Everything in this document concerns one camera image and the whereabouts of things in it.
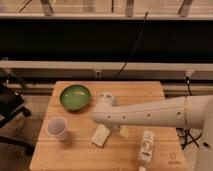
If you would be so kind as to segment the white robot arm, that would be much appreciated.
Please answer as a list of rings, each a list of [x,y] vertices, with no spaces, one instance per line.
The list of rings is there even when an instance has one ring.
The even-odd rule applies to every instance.
[[[194,171],[213,171],[213,95],[118,106],[113,94],[103,92],[93,109],[92,120],[111,128],[144,125],[200,129],[202,138]]]

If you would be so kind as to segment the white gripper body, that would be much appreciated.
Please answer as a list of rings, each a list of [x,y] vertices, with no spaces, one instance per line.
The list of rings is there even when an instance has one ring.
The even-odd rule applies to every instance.
[[[124,138],[127,138],[129,136],[129,130],[126,126],[122,126],[119,124],[106,124],[105,127],[111,131],[119,133]]]

